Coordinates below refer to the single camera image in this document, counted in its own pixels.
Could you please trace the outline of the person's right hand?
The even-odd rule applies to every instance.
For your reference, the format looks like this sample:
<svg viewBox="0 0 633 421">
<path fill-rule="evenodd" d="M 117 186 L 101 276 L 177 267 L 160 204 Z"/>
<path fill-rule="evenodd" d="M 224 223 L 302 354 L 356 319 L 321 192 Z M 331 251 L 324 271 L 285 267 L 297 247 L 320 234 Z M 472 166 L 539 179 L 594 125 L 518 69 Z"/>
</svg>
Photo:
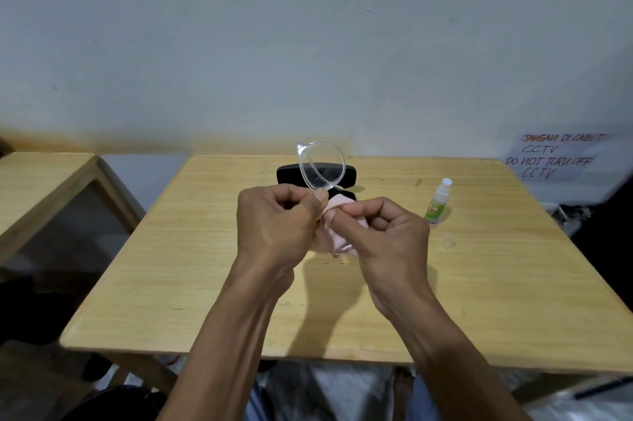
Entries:
<svg viewBox="0 0 633 421">
<path fill-rule="evenodd" d="M 359 260 L 374 305 L 392 323 L 433 316 L 439 305 L 428 280 L 430 227 L 386 197 L 338 208 L 369 208 L 371 259 Z"/>
</svg>

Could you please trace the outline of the person's light trousers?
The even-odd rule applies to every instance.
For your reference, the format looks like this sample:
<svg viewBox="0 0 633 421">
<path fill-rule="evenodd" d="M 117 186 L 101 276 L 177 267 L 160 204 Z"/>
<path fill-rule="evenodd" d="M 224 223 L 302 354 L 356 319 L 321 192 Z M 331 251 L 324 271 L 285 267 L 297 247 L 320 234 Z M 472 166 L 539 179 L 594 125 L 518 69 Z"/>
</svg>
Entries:
<svg viewBox="0 0 633 421">
<path fill-rule="evenodd" d="M 244 421 L 442 421 L 411 367 L 262 361 Z"/>
</svg>

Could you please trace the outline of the clear frame glasses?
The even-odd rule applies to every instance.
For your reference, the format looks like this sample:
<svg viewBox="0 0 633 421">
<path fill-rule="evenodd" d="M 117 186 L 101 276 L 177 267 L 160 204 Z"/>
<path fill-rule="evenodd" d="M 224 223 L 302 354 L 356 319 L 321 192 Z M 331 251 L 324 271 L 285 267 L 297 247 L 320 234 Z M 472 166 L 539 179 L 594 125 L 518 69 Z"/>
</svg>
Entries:
<svg viewBox="0 0 633 421">
<path fill-rule="evenodd" d="M 346 167 L 344 154 L 335 144 L 328 142 L 313 142 L 309 144 L 298 143 L 296 148 L 298 163 L 301 165 L 301 169 L 306 177 L 306 180 L 308 180 L 306 173 L 307 164 L 312 165 L 313 169 L 316 171 L 315 163 L 337 163 L 343 166 L 344 172 Z M 349 198 L 356 200 L 355 194 L 349 191 L 349 188 L 340 189 L 334 187 L 332 189 L 325 190 L 328 192 L 329 199 L 334 197 L 336 194 L 344 193 Z"/>
</svg>

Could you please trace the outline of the small lens spray bottle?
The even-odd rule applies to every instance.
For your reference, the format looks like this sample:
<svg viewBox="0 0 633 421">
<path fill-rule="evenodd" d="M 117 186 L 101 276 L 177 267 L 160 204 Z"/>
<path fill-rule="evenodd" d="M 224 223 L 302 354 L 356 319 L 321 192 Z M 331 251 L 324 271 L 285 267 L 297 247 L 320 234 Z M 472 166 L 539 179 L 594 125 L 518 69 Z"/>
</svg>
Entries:
<svg viewBox="0 0 633 421">
<path fill-rule="evenodd" d="M 431 225 L 436 225 L 447 207 L 447 200 L 450 194 L 453 181 L 450 178 L 443 178 L 439 187 L 433 194 L 425 213 L 425 219 Z"/>
</svg>

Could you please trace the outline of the person's right forearm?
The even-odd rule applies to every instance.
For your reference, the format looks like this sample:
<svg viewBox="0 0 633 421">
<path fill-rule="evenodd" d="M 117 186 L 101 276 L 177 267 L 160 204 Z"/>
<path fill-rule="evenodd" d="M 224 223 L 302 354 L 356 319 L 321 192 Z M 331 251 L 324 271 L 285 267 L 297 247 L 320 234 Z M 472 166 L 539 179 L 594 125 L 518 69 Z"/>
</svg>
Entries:
<svg viewBox="0 0 633 421">
<path fill-rule="evenodd" d="M 390 304 L 442 421 L 533 421 L 431 291 L 397 292 Z"/>
</svg>

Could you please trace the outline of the black glasses case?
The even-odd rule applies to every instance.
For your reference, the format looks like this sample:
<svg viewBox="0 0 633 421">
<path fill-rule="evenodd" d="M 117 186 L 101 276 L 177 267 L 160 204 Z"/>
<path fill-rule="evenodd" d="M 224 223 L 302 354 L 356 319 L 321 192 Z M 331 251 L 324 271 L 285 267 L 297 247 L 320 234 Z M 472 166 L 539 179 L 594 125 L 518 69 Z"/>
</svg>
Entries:
<svg viewBox="0 0 633 421">
<path fill-rule="evenodd" d="M 307 178 L 302 172 L 301 165 L 294 163 L 280 166 L 276 171 L 278 184 L 292 184 L 298 187 L 308 187 L 313 190 L 319 188 L 340 189 L 351 188 L 356 185 L 357 171 L 353 166 L 347 166 L 343 172 L 343 166 L 337 163 L 315 163 L 316 171 L 312 165 L 307 164 Z"/>
</svg>

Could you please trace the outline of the person's left forearm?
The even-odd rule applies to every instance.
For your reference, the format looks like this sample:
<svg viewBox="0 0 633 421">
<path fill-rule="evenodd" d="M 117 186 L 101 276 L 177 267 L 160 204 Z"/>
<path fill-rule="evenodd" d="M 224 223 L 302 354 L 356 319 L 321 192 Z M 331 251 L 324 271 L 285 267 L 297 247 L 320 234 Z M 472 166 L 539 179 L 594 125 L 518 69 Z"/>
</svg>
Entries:
<svg viewBox="0 0 633 421">
<path fill-rule="evenodd" d="M 273 310 L 294 265 L 238 257 L 156 421 L 242 421 Z"/>
</svg>

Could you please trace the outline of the light wooden table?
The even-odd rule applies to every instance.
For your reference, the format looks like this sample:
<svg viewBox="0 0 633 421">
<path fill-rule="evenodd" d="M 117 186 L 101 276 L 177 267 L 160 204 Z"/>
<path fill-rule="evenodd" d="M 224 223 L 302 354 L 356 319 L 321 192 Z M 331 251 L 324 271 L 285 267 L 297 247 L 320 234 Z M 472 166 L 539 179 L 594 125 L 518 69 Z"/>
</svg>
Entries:
<svg viewBox="0 0 633 421">
<path fill-rule="evenodd" d="M 271 185 L 290 156 L 190 157 L 63 332 L 74 350 L 186 354 L 236 254 L 242 189 Z M 633 375 L 633 313 L 500 161 L 349 159 L 358 199 L 423 215 L 443 178 L 450 212 L 431 228 L 429 276 L 486 360 L 538 372 Z M 445 233 L 456 246 L 444 250 Z M 406 364 L 350 256 L 309 253 L 279 299 L 264 358 Z"/>
</svg>

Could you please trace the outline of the pink cleaning cloth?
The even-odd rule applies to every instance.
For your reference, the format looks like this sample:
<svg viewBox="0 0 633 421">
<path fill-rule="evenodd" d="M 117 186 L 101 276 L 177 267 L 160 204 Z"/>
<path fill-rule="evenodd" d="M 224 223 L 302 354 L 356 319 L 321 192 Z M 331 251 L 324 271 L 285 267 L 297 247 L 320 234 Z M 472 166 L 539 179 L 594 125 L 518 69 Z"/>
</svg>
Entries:
<svg viewBox="0 0 633 421">
<path fill-rule="evenodd" d="M 333 257 L 338 257 L 340 255 L 358 257 L 358 253 L 353 245 L 335 233 L 323 219 L 324 215 L 328 211 L 354 201 L 355 199 L 349 198 L 344 193 L 336 194 L 328 200 L 328 203 L 321 212 L 321 216 L 318 220 L 318 228 L 310 244 L 309 251 L 320 254 L 329 253 Z"/>
</svg>

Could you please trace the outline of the handwritten paper sign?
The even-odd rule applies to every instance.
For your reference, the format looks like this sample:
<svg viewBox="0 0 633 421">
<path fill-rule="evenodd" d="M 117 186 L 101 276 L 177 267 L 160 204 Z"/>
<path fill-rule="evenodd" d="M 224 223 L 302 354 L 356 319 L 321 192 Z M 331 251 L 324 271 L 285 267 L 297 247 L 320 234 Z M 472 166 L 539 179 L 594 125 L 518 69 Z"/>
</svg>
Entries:
<svg viewBox="0 0 633 421">
<path fill-rule="evenodd" d="M 524 132 L 501 157 L 522 182 L 571 182 L 599 157 L 612 135 L 605 132 Z"/>
</svg>

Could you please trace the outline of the wooden side table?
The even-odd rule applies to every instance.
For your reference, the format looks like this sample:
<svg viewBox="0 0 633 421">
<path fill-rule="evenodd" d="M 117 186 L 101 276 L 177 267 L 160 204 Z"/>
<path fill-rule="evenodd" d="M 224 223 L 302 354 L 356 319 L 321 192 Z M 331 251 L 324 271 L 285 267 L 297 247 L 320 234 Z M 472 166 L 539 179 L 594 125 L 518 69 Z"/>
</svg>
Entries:
<svg viewBox="0 0 633 421">
<path fill-rule="evenodd" d="M 146 210 L 100 156 L 14 152 L 0 158 L 0 266 L 90 186 L 132 233 Z"/>
</svg>

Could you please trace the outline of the person's left hand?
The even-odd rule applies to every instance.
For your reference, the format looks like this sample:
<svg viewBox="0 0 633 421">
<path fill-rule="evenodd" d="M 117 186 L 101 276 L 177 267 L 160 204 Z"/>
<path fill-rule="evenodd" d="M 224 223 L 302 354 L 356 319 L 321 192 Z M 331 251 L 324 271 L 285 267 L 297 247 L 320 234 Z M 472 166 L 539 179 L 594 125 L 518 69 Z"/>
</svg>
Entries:
<svg viewBox="0 0 633 421">
<path fill-rule="evenodd" d="M 237 255 L 230 280 L 285 293 L 308 250 L 297 242 L 297 189 L 290 184 L 251 187 L 237 200 Z"/>
</svg>

